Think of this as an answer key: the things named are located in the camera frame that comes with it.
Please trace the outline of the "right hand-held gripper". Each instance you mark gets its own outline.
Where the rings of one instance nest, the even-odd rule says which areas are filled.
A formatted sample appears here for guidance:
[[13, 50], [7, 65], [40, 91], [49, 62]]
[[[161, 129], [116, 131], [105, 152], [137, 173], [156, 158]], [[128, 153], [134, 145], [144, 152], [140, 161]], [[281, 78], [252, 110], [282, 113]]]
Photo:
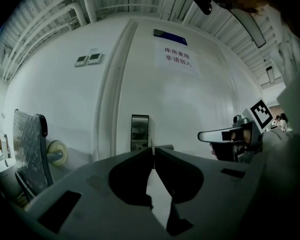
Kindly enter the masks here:
[[[242, 114], [234, 116], [231, 128], [200, 131], [197, 138], [201, 142], [210, 143], [220, 161], [250, 163], [261, 151], [264, 132], [272, 121], [273, 116], [269, 108], [260, 99]], [[242, 139], [242, 130], [251, 131], [250, 144], [246, 144]], [[237, 132], [237, 139], [232, 140], [232, 132]]]

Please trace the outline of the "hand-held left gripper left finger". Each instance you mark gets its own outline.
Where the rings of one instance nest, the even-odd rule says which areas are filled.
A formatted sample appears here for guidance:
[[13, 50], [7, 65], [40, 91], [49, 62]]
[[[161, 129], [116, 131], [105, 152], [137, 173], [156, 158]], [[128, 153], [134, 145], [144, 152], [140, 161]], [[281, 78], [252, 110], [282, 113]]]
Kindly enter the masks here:
[[81, 166], [26, 208], [44, 228], [66, 240], [163, 240], [166, 231], [146, 194], [150, 148]]

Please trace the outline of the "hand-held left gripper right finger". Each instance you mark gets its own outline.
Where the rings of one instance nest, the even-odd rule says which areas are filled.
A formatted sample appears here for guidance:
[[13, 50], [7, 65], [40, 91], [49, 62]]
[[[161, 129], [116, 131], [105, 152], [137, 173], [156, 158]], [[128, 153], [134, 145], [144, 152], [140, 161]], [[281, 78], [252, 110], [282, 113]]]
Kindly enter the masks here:
[[176, 240], [235, 240], [260, 179], [260, 163], [213, 160], [156, 148], [155, 169], [172, 195]]

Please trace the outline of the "person's right hand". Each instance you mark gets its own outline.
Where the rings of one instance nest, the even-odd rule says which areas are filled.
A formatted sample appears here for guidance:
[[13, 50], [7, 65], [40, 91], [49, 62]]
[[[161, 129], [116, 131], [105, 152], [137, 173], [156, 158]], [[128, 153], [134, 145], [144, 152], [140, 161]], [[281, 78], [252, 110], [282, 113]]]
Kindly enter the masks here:
[[[236, 133], [237, 132], [233, 131], [232, 134], [231, 134], [231, 139], [233, 141], [237, 139]], [[251, 134], [250, 130], [244, 129], [244, 130], [242, 130], [242, 138], [241, 139], [243, 139], [246, 144], [250, 144], [250, 142], [251, 142], [251, 135], [252, 134]]]

